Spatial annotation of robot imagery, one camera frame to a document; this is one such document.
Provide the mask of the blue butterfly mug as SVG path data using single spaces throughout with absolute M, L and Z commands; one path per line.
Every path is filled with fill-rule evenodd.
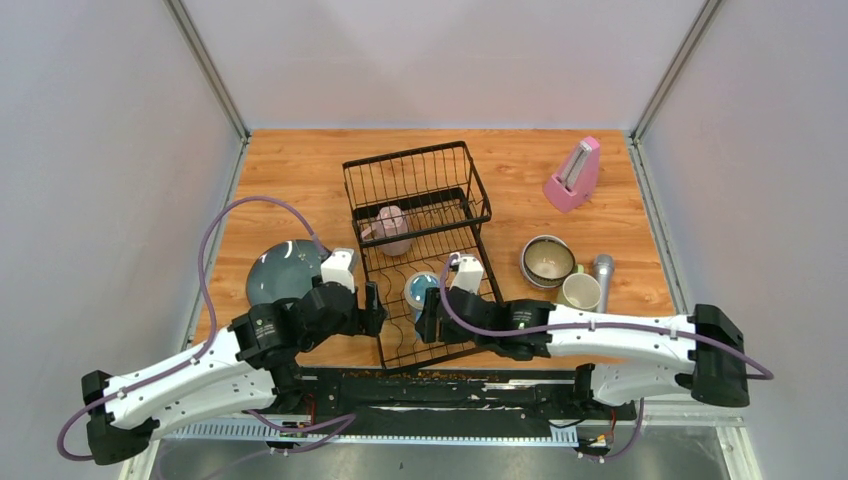
M 435 273 L 420 271 L 412 274 L 406 281 L 404 287 L 404 299 L 410 307 L 414 321 L 420 318 L 424 308 L 427 290 L 438 287 L 438 278 Z

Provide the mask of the light green mug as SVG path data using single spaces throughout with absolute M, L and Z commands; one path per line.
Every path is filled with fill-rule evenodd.
M 557 290 L 556 304 L 582 311 L 594 311 L 601 300 L 600 283 L 585 272 L 583 265 L 565 278 Z

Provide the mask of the pink ceramic mug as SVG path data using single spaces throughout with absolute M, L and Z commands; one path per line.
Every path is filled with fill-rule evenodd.
M 389 205 L 379 210 L 377 217 L 367 224 L 360 233 L 361 240 L 380 240 L 394 238 L 409 232 L 405 212 L 398 206 Z M 378 246 L 385 255 L 396 257 L 404 255 L 412 246 L 412 239 L 397 240 Z

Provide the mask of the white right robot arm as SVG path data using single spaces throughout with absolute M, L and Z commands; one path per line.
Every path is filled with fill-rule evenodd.
M 516 361 L 588 355 L 571 403 L 584 417 L 609 406 L 687 391 L 703 404 L 750 404 L 744 335 L 717 306 L 691 314 L 638 317 L 582 311 L 540 300 L 498 303 L 459 288 L 426 293 L 415 330 L 425 343 L 472 342 Z

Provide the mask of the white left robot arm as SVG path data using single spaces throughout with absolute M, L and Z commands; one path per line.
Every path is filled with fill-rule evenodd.
M 81 380 L 92 460 L 110 465 L 185 425 L 223 414 L 298 411 L 306 400 L 296 358 L 330 337 L 379 335 L 387 317 L 376 283 L 365 301 L 322 283 L 301 298 L 252 306 L 207 342 L 123 375 L 101 370 Z

